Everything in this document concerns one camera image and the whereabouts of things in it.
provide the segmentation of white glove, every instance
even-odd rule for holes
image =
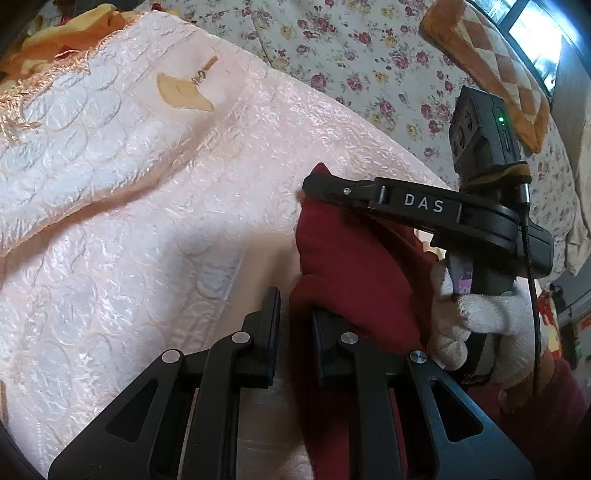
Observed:
[[[467,357],[466,340],[474,333],[503,335],[491,381],[503,390],[526,379],[534,371],[534,318],[525,278],[500,296],[458,295],[452,300],[453,282],[445,260],[431,271],[433,306],[429,355],[444,369],[457,370]],[[540,320],[541,354],[548,347],[548,333]]]

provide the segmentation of handle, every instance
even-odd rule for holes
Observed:
[[[492,270],[460,254],[447,254],[447,267],[453,282],[454,295],[476,293],[497,296],[513,287],[515,277]],[[466,362],[451,377],[466,390],[487,384],[495,367],[501,335],[471,333],[466,341]]]

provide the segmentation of knitted glove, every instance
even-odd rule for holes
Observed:
[[[526,379],[534,370],[534,319],[525,278],[500,296],[465,294],[452,299],[453,283],[445,260],[431,271],[433,305],[429,355],[444,369],[457,370],[467,357],[466,340],[474,333],[503,335],[491,381],[503,390]],[[541,352],[548,333],[541,323]]]

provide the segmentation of orange and white checkered cushion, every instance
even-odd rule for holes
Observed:
[[[548,100],[496,27],[464,0],[437,0],[423,27],[482,87],[503,97],[517,135],[539,153]]]

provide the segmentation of metal screw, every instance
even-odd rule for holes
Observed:
[[[423,364],[427,361],[427,354],[420,350],[413,350],[410,352],[410,359],[416,364]]]
[[[340,341],[348,345],[354,345],[359,342],[359,337],[353,332],[345,332],[341,334]]]
[[[166,350],[162,354],[162,361],[165,364],[173,364],[178,362],[178,359],[181,358],[181,354],[178,353],[176,350]]]
[[[246,343],[251,339],[251,336],[246,332],[236,332],[232,335],[232,342],[234,343]]]

